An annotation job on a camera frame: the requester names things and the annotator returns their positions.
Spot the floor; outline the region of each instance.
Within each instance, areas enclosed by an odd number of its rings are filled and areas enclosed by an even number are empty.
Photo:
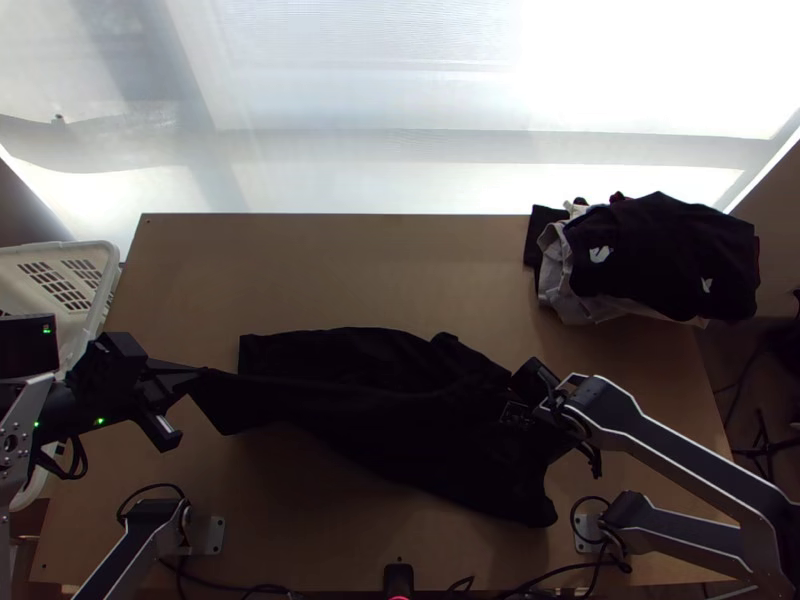
[[[748,359],[764,339],[766,332],[786,327],[786,321],[756,319],[737,326],[713,323],[696,332],[697,342],[706,365],[713,390],[724,388],[737,380]],[[724,416],[731,404],[735,389],[717,394],[720,413]],[[761,408],[772,441],[800,435],[788,426],[789,419],[800,406],[800,378],[795,378],[781,366],[770,352],[761,352],[744,382],[741,399],[727,428],[732,448],[749,448],[757,433],[756,408]],[[752,462],[735,458],[742,467],[757,472]],[[800,448],[793,448],[775,457],[775,483],[786,494],[800,500]],[[681,585],[635,588],[615,593],[613,600],[702,600],[747,587],[740,582],[701,585]],[[736,596],[738,600],[762,600],[758,591]]]

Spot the metal bracket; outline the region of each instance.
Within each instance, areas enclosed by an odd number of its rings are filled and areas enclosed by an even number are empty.
[[[185,524],[188,546],[178,548],[179,555],[209,556],[222,552],[225,519],[218,515],[192,516]]]
[[[600,515],[575,513],[575,529],[587,540],[601,540],[606,537],[598,525]],[[603,544],[590,544],[573,534],[575,550],[579,554],[599,554]]]

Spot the black cable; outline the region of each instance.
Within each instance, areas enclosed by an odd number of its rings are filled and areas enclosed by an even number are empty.
[[[276,586],[271,583],[264,583],[261,585],[255,585],[251,587],[249,590],[245,592],[241,600],[247,600],[253,594],[276,594],[280,596],[288,595],[289,597],[291,597],[290,590],[286,589],[285,587]]]
[[[143,488],[139,488],[138,490],[133,492],[130,496],[125,498],[125,500],[122,501],[122,504],[120,504],[119,508],[117,509],[117,523],[119,523],[120,525],[125,523],[125,520],[123,519],[122,513],[125,510],[125,507],[128,506],[128,503],[131,500],[136,498],[136,496],[138,496],[139,494],[143,494],[145,492],[149,492],[150,490],[157,490],[157,489],[160,489],[160,488],[169,488],[169,489],[175,490],[177,492],[179,498],[181,498],[181,499],[186,498],[186,494],[183,493],[183,490],[181,488],[179,488],[177,485],[175,485],[174,483],[151,483],[150,485],[146,485]]]
[[[578,531],[576,527],[577,523],[575,522],[575,513],[578,511],[578,508],[584,502],[589,502],[590,500],[596,500],[598,502],[602,502],[606,505],[606,508],[611,506],[611,503],[603,498],[602,496],[584,496],[583,498],[578,498],[575,504],[572,505],[572,508],[569,510],[569,526],[572,527],[572,533],[574,533],[579,539],[583,540],[587,544],[602,544],[607,541],[608,538],[602,537],[599,540],[590,540],[588,538],[583,537],[583,535]]]
[[[81,443],[80,437],[74,435],[69,438],[72,442],[72,463],[69,470],[64,471],[58,462],[49,456],[44,450],[39,448],[34,455],[34,464],[42,467],[45,471],[52,473],[59,479],[76,480],[84,477],[89,471],[89,459],[86,450]]]
[[[575,533],[575,535],[578,536],[579,539],[583,540],[587,544],[602,544],[602,546],[600,548],[600,553],[598,555],[598,560],[596,560],[595,562],[576,563],[576,564],[573,564],[573,565],[566,565],[566,566],[563,566],[563,567],[559,567],[558,569],[553,569],[552,571],[549,571],[549,572],[545,573],[544,575],[540,575],[539,577],[536,577],[534,579],[526,581],[525,583],[523,583],[520,586],[517,586],[517,588],[515,588],[514,590],[511,590],[510,592],[503,592],[503,593],[499,594],[498,596],[495,597],[494,600],[506,600],[509,596],[513,596],[515,594],[527,594],[527,595],[533,594],[533,595],[537,595],[537,596],[540,596],[540,597],[551,597],[551,596],[549,596],[547,594],[544,594],[540,590],[531,590],[531,588],[533,586],[541,583],[545,579],[549,579],[550,577],[553,577],[554,575],[559,575],[560,573],[565,573],[567,571],[574,571],[574,570],[577,570],[577,569],[588,569],[588,568],[592,568],[593,567],[594,568],[594,572],[592,573],[592,579],[591,579],[591,582],[589,583],[589,587],[587,588],[586,593],[583,596],[581,596],[581,598],[588,598],[592,593],[594,593],[594,589],[597,586],[597,581],[598,581],[598,578],[600,577],[600,568],[601,567],[615,566],[620,571],[622,571],[623,573],[626,573],[626,574],[630,573],[633,570],[628,563],[626,563],[625,561],[615,557],[614,555],[612,555],[610,553],[608,553],[609,559],[608,560],[603,560],[603,557],[607,554],[608,546],[612,542],[612,540],[609,537],[604,537],[604,538],[598,539],[598,540],[591,540],[591,539],[588,539],[588,538],[584,537],[580,533],[578,533],[577,528],[575,527],[575,525],[576,525],[576,523],[575,523],[575,513],[577,512],[578,508],[584,502],[588,502],[590,500],[595,500],[595,501],[598,501],[598,502],[602,502],[603,504],[606,505],[606,508],[611,506],[611,503],[608,500],[606,500],[605,498],[603,498],[602,496],[583,496],[582,498],[578,498],[578,500],[572,505],[572,508],[569,511],[569,521],[570,521],[570,527],[572,528],[573,533]],[[619,538],[617,536],[615,536],[615,535],[613,536],[613,538],[616,539],[618,542],[620,541]],[[624,556],[625,548],[622,545],[620,545],[620,547],[622,548],[623,556]]]
[[[454,581],[451,583],[448,588],[444,591],[444,595],[442,596],[442,600],[450,600],[455,596],[456,590],[461,586],[464,586],[463,590],[458,590],[460,594],[464,596],[469,596],[469,591],[472,589],[472,584],[475,582],[475,576],[470,575],[468,577],[464,577],[463,579],[459,579],[458,581]]]
[[[766,350],[767,346],[765,343],[759,344],[753,353],[750,355],[750,358],[747,359],[747,362],[742,369],[741,374],[739,375],[738,379],[734,382],[734,384],[726,386],[725,389],[732,389],[732,387],[736,387],[736,393],[733,396],[733,400],[731,401],[730,406],[728,407],[728,412],[725,413],[725,419],[722,421],[724,427],[728,427],[728,424],[731,422],[731,417],[733,417],[733,412],[736,409],[736,406],[739,404],[739,400],[742,397],[742,392],[744,391],[744,384],[747,380],[747,376],[750,373],[750,369],[756,363],[756,360],[764,354],[764,350]]]
[[[186,565],[188,556],[181,556],[178,559],[178,567],[175,569],[175,589],[178,590],[178,597],[181,600],[188,600],[186,592],[183,591],[183,567]]]
[[[197,575],[192,575],[191,573],[187,573],[184,569],[179,568],[180,565],[173,565],[163,558],[159,558],[158,562],[160,562],[163,566],[167,569],[175,573],[176,575],[180,572],[180,578],[186,581],[191,581],[197,585],[207,587],[212,590],[218,590],[220,592],[244,592],[245,594],[248,593],[270,593],[270,594],[287,594],[292,596],[299,596],[295,592],[292,592],[289,588],[285,588],[281,585],[275,585],[272,583],[262,583],[259,585],[245,587],[242,585],[231,585],[228,583],[219,583],[217,581],[209,581],[207,579],[203,579],[202,577],[198,577]]]
[[[608,545],[608,542],[606,542],[604,544],[603,552],[605,552],[605,550],[606,550],[605,546],[607,546],[607,545]],[[525,595],[525,594],[527,594],[527,595],[539,594],[541,596],[541,595],[543,595],[543,593],[541,591],[531,590],[530,588],[532,588],[533,586],[541,583],[545,579],[549,579],[551,577],[554,577],[555,575],[560,575],[561,573],[566,573],[568,571],[576,571],[578,569],[590,569],[590,568],[594,567],[596,569],[596,572],[599,572],[600,567],[617,567],[623,573],[628,574],[633,570],[628,563],[626,563],[626,562],[624,562],[624,561],[622,561],[622,560],[620,560],[620,559],[618,559],[618,558],[616,558],[616,557],[614,557],[612,555],[609,555],[609,556],[611,557],[609,560],[602,560],[602,555],[601,555],[601,560],[597,560],[595,562],[576,563],[574,565],[566,565],[566,566],[563,566],[563,567],[559,567],[557,569],[553,569],[552,571],[549,571],[549,572],[545,573],[544,575],[540,575],[539,577],[536,577],[534,579],[530,579],[530,580],[526,581],[525,583],[523,583],[522,585],[517,586],[516,588],[514,588],[511,591],[502,592],[502,593],[498,594],[497,596],[495,596],[494,600],[506,600],[507,598],[509,598],[511,596],[514,596],[515,594],[523,594],[523,595]],[[595,576],[593,576],[592,579],[593,579],[593,583],[596,584],[597,583],[597,578]]]

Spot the wooden table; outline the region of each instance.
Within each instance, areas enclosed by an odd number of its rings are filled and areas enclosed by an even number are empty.
[[[729,456],[689,327],[644,318],[566,327],[540,309],[523,268],[526,217],[145,215],[116,292],[107,331],[130,331],[156,358],[234,370],[238,336],[380,326],[424,338],[438,331],[508,369],[536,355],[557,374],[602,374],[652,417]],[[48,511],[33,579],[82,582],[114,545],[119,502],[171,481],[196,510],[227,518],[224,551],[189,569],[218,581],[281,583],[301,591],[377,590],[383,565],[414,565],[419,589],[475,575],[506,589],[581,560],[567,513],[585,494],[635,489],[657,506],[721,514],[630,457],[606,453],[594,481],[572,452],[546,488],[560,519],[530,530],[382,481],[289,427],[220,436],[186,398],[169,413],[184,431],[159,454],[132,424],[85,436],[90,468],[64,482]],[[681,561],[633,559],[601,589],[715,581]],[[551,580],[585,585],[588,570]],[[172,587],[153,567],[147,585]]]

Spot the black garment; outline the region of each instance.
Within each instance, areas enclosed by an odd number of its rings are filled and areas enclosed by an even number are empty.
[[[655,192],[598,206],[564,227],[570,287],[581,297],[630,298],[676,321],[737,321],[756,312],[753,225]]]
[[[574,442],[543,423],[500,423],[524,403],[511,374],[453,335],[245,335],[239,373],[209,370],[187,390],[222,434],[288,421],[387,479],[533,527],[557,518],[543,478]]]

